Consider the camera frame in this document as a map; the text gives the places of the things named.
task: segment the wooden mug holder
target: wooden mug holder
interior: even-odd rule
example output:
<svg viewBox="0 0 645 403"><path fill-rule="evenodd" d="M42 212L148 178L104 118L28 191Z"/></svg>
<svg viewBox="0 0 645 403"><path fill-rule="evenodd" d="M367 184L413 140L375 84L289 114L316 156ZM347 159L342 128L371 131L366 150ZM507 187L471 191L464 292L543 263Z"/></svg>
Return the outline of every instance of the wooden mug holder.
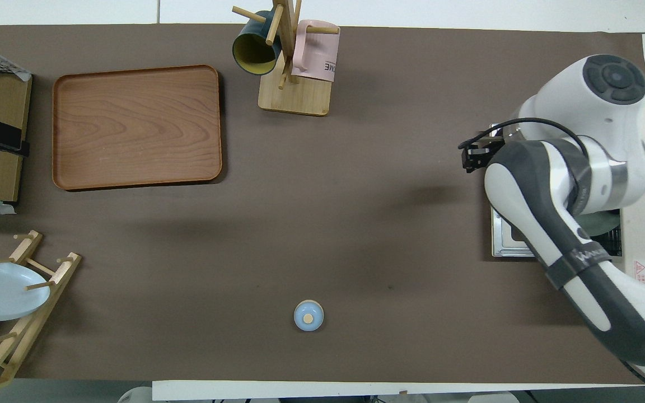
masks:
<svg viewBox="0 0 645 403"><path fill-rule="evenodd" d="M260 77L258 106L261 109L276 112L325 116L330 111L332 82L290 74L292 53L295 50L295 30L300 18L302 0L297 0L295 7L292 5L292 0L272 0L272 2L275 11L266 43L270 46L277 33L280 36L282 52L272 71ZM240 7L233 7L233 12L253 20L265 21L262 16ZM309 27L307 32L338 34L340 30Z"/></svg>
<svg viewBox="0 0 645 403"><path fill-rule="evenodd" d="M13 327L8 332L0 335L0 388L13 381L16 372L29 354L36 337L39 336L39 332L44 327L46 319L49 318L49 314L54 309L56 302L59 301L59 297L69 283L69 279L82 260L81 256L72 252L67 257L57 260L59 268L49 270L49 268L31 258L44 235L31 230L28 234L14 235L13 237L16 240L21 240L21 243L9 258L0 259L0 263L11 262L22 266L30 265L38 269L44 278L48 276L49 280L27 288L51 287L51 293L49 293L49 299L36 311L16 320L16 323L13 324Z"/></svg>

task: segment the brown tabletop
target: brown tabletop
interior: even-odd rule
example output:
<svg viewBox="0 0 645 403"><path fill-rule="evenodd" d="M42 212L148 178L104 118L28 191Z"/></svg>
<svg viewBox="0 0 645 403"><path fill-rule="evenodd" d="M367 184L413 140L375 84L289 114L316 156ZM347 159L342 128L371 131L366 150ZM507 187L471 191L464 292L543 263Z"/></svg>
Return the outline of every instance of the brown tabletop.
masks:
<svg viewBox="0 0 645 403"><path fill-rule="evenodd" d="M20 377L637 383L531 261L493 260L481 172L456 145L638 34L343 28L330 115L260 110L239 25L0 26L36 74L18 215L38 260L84 257ZM51 171L57 77L210 64L223 172L66 192ZM292 323L306 298L322 329Z"/></svg>

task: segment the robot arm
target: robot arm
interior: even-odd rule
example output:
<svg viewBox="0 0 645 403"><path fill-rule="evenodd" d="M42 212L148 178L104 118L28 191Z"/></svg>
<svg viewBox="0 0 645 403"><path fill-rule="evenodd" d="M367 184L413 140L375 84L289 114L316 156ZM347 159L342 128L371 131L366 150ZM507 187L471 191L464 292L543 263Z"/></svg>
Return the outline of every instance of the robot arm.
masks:
<svg viewBox="0 0 645 403"><path fill-rule="evenodd" d="M645 285L615 268L574 219L581 212L623 207L645 191L645 150L635 128L643 94L634 102L614 101L611 93L618 87L612 84L624 82L609 76L607 94L599 95L586 77L588 69L608 67L598 64L600 58L611 63L612 73L621 71L617 64L633 66L607 55L582 59L519 112L567 125L581 143L558 130L520 123L504 139L523 134L525 141L505 141L487 166L484 187L492 206L522 232L553 286L569 298L594 336L645 374ZM626 69L631 74L635 67ZM582 144L587 155L579 150Z"/></svg>

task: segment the pink mug handle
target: pink mug handle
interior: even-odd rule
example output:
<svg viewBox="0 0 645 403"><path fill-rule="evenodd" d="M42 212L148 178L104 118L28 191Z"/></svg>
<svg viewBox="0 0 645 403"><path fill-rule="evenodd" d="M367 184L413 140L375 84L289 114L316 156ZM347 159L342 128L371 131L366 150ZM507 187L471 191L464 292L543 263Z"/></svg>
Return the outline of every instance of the pink mug handle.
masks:
<svg viewBox="0 0 645 403"><path fill-rule="evenodd" d="M307 70L307 67L305 67L305 64L303 63L302 53L305 49L305 34L307 33L308 26L312 25L306 24L305 26L302 26L298 24L295 35L295 50L292 53L292 64L300 69L300 71Z"/></svg>

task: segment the warning label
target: warning label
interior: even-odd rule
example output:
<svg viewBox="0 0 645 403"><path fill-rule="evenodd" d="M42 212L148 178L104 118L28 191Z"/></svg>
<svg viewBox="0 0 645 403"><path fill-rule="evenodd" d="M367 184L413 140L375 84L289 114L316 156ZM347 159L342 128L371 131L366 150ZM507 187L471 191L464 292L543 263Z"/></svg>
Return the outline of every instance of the warning label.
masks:
<svg viewBox="0 0 645 403"><path fill-rule="evenodd" d="M645 266L634 260L634 277L639 283L645 284Z"/></svg>

